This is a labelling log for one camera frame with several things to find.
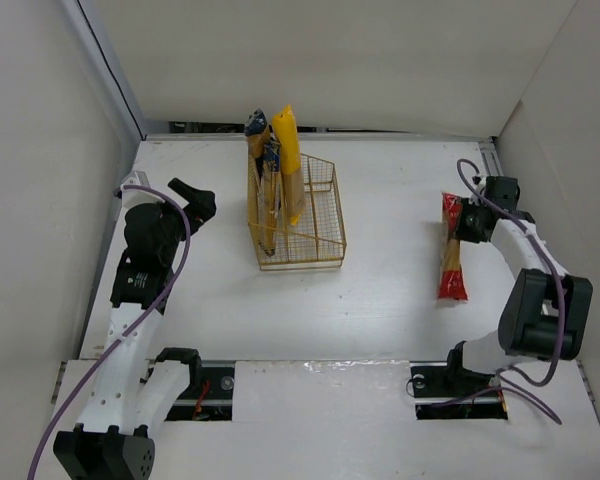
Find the blue label spaghetti bag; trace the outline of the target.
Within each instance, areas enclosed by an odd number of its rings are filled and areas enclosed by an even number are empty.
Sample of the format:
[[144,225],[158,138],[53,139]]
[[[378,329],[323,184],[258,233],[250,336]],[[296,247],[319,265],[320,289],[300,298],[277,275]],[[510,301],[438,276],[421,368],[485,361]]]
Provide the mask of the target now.
[[272,257],[276,252],[280,209],[280,145],[276,141],[264,145],[259,197],[259,243],[265,255]]

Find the red spaghetti bag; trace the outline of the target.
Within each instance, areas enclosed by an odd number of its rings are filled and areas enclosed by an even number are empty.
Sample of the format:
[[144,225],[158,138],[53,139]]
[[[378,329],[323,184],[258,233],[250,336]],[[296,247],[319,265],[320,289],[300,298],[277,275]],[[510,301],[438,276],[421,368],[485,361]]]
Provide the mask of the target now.
[[442,250],[438,298],[442,300],[467,301],[461,265],[461,243],[455,235],[462,203],[459,196],[442,193]]

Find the black label spaghetti bag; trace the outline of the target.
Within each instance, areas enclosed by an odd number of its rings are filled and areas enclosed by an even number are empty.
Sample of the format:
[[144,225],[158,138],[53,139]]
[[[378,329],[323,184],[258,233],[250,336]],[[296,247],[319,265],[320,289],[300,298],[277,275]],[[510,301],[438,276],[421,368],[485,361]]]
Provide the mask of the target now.
[[264,145],[271,140],[269,122],[262,109],[253,111],[244,124],[244,134],[248,145],[249,165],[252,167],[249,179],[249,191],[252,199],[260,205],[259,187],[262,175]]

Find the yellow spaghetti bag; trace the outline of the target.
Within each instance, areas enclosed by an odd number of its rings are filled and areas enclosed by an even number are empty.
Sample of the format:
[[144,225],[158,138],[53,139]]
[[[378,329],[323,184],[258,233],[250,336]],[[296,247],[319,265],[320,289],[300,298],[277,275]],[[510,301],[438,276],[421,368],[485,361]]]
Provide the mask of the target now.
[[280,144],[286,213],[291,225],[296,226],[305,211],[306,202],[297,124],[291,105],[285,106],[274,116],[273,131]]

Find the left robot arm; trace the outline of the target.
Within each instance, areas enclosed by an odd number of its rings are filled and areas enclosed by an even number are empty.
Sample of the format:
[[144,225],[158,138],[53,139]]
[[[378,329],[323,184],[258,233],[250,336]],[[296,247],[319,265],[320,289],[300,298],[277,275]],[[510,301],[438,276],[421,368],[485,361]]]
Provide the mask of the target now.
[[148,361],[168,297],[192,236],[216,214],[215,195],[174,178],[169,188],[186,204],[140,181],[120,188],[127,202],[126,246],[116,268],[104,352],[75,386],[94,382],[75,426],[57,433],[53,453],[72,479],[147,479],[154,437],[176,399],[201,379],[195,349],[171,348]]

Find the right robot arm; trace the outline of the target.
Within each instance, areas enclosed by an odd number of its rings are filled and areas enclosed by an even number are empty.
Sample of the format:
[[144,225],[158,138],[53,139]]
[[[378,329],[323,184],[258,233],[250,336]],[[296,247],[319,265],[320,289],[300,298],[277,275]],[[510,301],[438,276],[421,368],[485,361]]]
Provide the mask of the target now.
[[593,285],[571,275],[549,252],[534,218],[518,207],[516,179],[476,175],[467,184],[472,195],[460,201],[453,234],[460,241],[493,245],[515,283],[496,330],[461,341],[449,352],[445,379],[478,384],[535,360],[554,371],[559,361],[580,353]]

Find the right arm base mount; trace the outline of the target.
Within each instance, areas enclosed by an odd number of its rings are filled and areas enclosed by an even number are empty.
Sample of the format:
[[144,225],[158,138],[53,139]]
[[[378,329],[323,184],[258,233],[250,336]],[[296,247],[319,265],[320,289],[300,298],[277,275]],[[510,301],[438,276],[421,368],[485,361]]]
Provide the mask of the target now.
[[413,362],[406,392],[417,420],[507,420],[503,394],[489,375],[447,372],[445,362]]

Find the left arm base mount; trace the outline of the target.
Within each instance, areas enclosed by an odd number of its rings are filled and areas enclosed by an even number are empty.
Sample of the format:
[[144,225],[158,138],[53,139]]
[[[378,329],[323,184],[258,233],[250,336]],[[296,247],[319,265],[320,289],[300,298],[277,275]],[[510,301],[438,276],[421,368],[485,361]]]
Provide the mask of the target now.
[[170,408],[170,422],[231,421],[235,386],[235,364],[202,364],[202,380],[198,387],[189,387]]

